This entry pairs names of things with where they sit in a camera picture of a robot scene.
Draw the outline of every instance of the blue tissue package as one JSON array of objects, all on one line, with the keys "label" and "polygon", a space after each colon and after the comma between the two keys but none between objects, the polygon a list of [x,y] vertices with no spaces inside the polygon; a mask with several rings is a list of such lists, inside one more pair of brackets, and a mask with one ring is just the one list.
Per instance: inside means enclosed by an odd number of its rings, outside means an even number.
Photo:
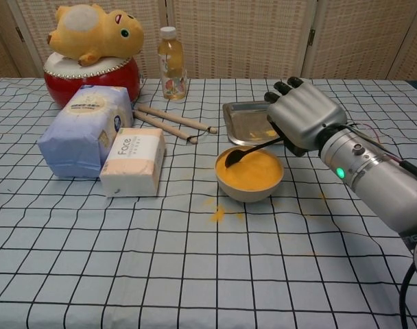
[{"label": "blue tissue package", "polygon": [[96,178],[119,129],[133,123],[126,88],[83,86],[39,138],[39,150],[56,176]]}]

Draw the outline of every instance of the white bowl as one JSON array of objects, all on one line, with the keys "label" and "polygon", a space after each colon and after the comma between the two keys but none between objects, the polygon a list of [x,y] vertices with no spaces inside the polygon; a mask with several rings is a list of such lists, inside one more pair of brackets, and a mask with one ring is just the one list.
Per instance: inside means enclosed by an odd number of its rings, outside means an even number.
[{"label": "white bowl", "polygon": [[[247,147],[247,146],[236,146],[236,147],[232,147],[231,149],[227,149],[226,151],[222,152],[216,159],[216,163],[215,163],[215,172],[216,172],[216,164],[218,163],[219,159],[225,154],[225,153],[229,153],[235,149],[242,149],[242,150],[247,150],[251,147]],[[265,189],[262,190],[257,190],[257,191],[248,191],[248,190],[243,190],[240,188],[236,188],[234,186],[229,185],[227,182],[223,181],[217,174],[216,172],[216,178],[217,178],[217,182],[219,184],[219,186],[221,187],[221,189],[231,198],[239,201],[239,202],[257,202],[257,201],[261,201],[263,199],[265,199],[266,197],[269,197],[271,195],[271,193],[273,193],[276,189],[277,186],[280,184],[282,178],[283,178],[283,174],[284,174],[284,168],[283,168],[283,164],[280,161],[279,158],[277,158],[274,154],[264,150],[264,149],[260,149],[259,151],[277,159],[278,163],[281,166],[282,169],[282,175],[280,177],[280,179],[274,183],[274,185],[267,187]]]}]

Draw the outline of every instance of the metal tray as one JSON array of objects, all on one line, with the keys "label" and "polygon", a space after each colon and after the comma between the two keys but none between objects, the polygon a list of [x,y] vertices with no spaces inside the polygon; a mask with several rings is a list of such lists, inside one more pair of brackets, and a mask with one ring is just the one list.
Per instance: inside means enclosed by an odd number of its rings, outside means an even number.
[{"label": "metal tray", "polygon": [[222,106],[227,135],[238,145],[259,145],[278,137],[266,116],[266,101],[243,101]]}]

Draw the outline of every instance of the stuffed animal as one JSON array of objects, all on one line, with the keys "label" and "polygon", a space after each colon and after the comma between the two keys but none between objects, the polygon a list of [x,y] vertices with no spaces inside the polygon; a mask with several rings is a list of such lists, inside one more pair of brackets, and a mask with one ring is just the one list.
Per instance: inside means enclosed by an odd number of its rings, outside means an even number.
[{"label": "stuffed animal", "polygon": [[99,5],[60,6],[58,27],[47,37],[49,46],[82,66],[102,57],[129,58],[140,52],[141,24],[123,10],[107,14]]}]

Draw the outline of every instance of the checkered tablecloth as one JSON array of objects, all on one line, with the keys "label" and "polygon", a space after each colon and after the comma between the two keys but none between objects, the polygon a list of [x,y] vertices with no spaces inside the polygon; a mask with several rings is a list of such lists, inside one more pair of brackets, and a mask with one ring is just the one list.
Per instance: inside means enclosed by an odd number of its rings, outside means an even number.
[{"label": "checkered tablecloth", "polygon": [[[262,100],[274,82],[191,80],[185,100],[165,101],[146,80],[139,103],[219,134],[197,145],[167,134],[158,197],[107,199],[99,180],[47,168],[36,139],[59,109],[44,81],[1,79],[0,328],[400,328],[411,254],[316,152],[271,147],[285,177],[263,202],[218,189],[213,165],[232,146],[222,104]],[[313,83],[417,165],[417,90]],[[417,276],[407,308],[417,328]]]}]

